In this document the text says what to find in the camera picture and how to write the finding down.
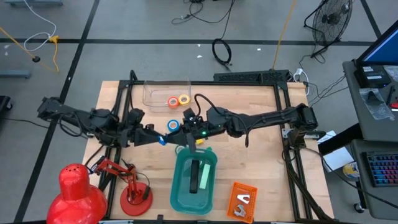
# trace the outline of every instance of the computer monitor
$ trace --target computer monitor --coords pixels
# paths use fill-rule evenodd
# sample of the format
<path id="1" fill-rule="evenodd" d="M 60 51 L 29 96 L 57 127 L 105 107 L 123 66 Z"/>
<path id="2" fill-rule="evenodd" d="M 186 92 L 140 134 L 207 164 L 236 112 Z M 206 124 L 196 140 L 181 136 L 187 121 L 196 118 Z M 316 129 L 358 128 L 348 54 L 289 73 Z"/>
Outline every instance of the computer monitor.
<path id="1" fill-rule="evenodd" d="M 357 60 L 360 65 L 398 65 L 398 21 Z"/>

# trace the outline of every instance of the white paper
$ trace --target white paper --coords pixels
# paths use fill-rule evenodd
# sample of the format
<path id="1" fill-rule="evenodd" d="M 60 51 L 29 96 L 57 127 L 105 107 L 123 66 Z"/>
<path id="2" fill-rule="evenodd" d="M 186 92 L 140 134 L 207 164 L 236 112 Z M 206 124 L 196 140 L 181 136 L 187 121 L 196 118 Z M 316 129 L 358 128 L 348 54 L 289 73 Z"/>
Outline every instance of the white paper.
<path id="1" fill-rule="evenodd" d="M 329 131 L 323 138 L 318 140 L 318 144 L 331 139 L 333 136 L 336 136 L 334 131 Z M 332 170 L 337 170 L 340 167 L 343 167 L 350 162 L 354 162 L 353 157 L 347 151 L 347 148 L 342 147 L 333 152 L 323 156 L 326 163 L 330 166 Z M 331 170 L 324 164 L 323 165 L 326 171 L 331 172 Z"/>

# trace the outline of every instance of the electric fan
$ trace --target electric fan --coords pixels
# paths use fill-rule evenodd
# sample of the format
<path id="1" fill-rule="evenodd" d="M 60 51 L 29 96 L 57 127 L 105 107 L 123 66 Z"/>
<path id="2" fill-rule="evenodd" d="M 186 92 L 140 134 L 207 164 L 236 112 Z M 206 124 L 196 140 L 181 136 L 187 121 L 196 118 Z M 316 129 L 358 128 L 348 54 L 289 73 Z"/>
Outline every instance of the electric fan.
<path id="1" fill-rule="evenodd" d="M 347 28 L 353 11 L 352 0 L 322 0 L 320 5 L 304 21 L 304 27 L 312 30 L 315 44 L 323 46 L 312 53 L 311 58 L 324 52 L 330 45 L 339 42 Z M 307 19 L 313 14 L 312 27 L 307 25 Z"/>

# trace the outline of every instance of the red lamp shade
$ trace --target red lamp shade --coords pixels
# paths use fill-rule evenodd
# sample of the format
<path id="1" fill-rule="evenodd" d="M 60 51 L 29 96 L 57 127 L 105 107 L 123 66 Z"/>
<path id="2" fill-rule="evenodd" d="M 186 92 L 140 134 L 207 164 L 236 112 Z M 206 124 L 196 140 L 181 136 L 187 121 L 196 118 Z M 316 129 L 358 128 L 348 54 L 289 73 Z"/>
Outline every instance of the red lamp shade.
<path id="1" fill-rule="evenodd" d="M 60 172 L 59 182 L 61 194 L 50 206 L 47 224 L 97 224 L 105 216 L 105 196 L 90 185 L 85 166 L 66 166 Z"/>

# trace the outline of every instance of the keyboard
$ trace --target keyboard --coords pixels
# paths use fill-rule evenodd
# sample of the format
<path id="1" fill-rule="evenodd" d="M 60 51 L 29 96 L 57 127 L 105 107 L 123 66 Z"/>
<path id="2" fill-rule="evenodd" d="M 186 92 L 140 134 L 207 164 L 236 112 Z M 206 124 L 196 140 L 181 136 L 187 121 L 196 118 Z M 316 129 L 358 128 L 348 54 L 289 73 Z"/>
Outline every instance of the keyboard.
<path id="1" fill-rule="evenodd" d="M 398 151 L 364 152 L 373 187 L 398 186 Z"/>
<path id="2" fill-rule="evenodd" d="M 286 82 L 289 77 L 288 70 L 271 70 L 258 72 L 228 72 L 216 73 L 214 81 L 222 82 Z"/>

